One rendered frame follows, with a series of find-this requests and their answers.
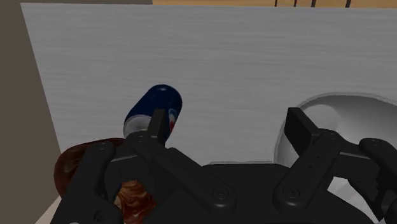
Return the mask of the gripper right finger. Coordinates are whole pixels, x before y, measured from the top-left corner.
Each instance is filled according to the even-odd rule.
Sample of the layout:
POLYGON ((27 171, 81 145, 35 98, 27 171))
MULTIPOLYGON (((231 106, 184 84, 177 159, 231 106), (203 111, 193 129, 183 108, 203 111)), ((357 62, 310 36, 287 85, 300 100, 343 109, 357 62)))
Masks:
POLYGON ((289 108, 284 134, 298 158, 272 196, 281 221, 370 221, 328 191, 335 177, 348 180, 378 220, 397 221, 397 149, 364 138, 350 143, 334 130, 318 128, 300 108, 289 108))

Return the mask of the white bowl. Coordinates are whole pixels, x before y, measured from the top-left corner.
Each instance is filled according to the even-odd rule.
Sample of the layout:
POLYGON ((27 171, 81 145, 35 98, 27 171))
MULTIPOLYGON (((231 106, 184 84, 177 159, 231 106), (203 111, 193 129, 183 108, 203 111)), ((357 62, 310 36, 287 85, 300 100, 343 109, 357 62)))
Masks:
MULTIPOLYGON (((299 105, 320 128, 335 130, 344 139, 358 144, 366 137, 389 142, 397 149, 397 101, 358 94, 326 94, 315 96, 299 105)), ((284 124, 274 150, 274 162, 290 167, 298 155, 284 135, 284 124)), ((333 178, 328 190, 378 221, 365 200, 351 187, 348 180, 333 178)))

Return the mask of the brown wooden bowl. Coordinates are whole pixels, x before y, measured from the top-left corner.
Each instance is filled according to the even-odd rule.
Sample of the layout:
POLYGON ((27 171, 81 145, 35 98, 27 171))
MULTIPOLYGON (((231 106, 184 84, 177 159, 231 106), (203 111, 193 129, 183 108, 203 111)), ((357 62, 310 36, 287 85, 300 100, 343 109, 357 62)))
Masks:
MULTIPOLYGON (((92 144, 102 140, 78 144, 62 152, 54 168, 54 183, 61 197, 64 196, 85 150, 92 144)), ((122 183, 122 187, 114 200, 123 213, 124 224, 143 224, 145 216, 155 208, 156 202, 145 187, 136 180, 122 183)))

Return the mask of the blue drink can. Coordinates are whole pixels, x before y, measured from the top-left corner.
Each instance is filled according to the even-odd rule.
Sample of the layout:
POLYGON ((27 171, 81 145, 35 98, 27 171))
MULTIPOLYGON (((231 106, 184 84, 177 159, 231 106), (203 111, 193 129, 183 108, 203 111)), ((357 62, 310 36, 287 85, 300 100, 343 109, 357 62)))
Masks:
POLYGON ((183 101, 180 93, 172 86, 159 84, 152 86, 132 107, 123 123, 123 135, 149 127, 151 117, 156 109, 164 109, 167 128, 163 137, 168 140, 181 112, 183 101))

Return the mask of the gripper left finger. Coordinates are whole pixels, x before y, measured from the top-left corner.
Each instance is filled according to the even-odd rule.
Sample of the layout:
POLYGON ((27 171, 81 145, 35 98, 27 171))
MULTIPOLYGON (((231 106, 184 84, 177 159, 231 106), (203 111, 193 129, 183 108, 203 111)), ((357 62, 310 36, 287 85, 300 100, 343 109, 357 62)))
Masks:
MULTIPOLYGON (((148 129, 129 134, 123 147, 149 165, 155 196, 162 200, 182 188, 214 217, 232 214, 237 205, 235 192, 179 150, 165 148, 166 127, 165 111, 156 109, 148 129)), ((123 224, 123 214, 114 204, 121 176, 106 179, 116 152, 110 142, 95 143, 85 150, 51 224, 123 224)))

